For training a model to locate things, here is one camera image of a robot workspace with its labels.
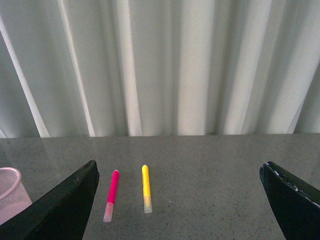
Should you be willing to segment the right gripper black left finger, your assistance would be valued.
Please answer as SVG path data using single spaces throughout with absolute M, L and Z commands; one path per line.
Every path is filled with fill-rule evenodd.
M 81 240 L 91 214 L 100 174 L 90 160 L 0 226 L 2 240 Z

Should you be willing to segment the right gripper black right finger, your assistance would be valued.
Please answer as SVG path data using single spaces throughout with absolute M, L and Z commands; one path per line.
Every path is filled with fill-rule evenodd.
M 320 191 L 269 161 L 259 177 L 272 212 L 287 240 L 320 238 Z

